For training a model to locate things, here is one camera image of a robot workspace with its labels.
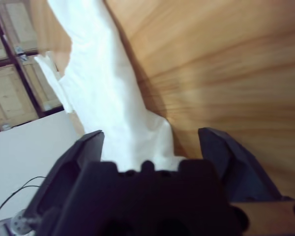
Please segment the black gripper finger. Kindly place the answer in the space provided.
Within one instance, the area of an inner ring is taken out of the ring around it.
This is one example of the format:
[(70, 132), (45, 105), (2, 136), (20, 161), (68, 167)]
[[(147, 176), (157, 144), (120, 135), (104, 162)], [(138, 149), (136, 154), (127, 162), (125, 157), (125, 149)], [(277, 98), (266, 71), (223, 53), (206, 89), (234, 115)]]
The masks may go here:
[(54, 164), (27, 207), (27, 219), (42, 218), (53, 208), (62, 208), (82, 168), (101, 160), (104, 133), (85, 134)]
[(231, 202), (292, 201), (281, 195), (256, 157), (228, 133), (198, 129), (201, 153), (211, 162)]

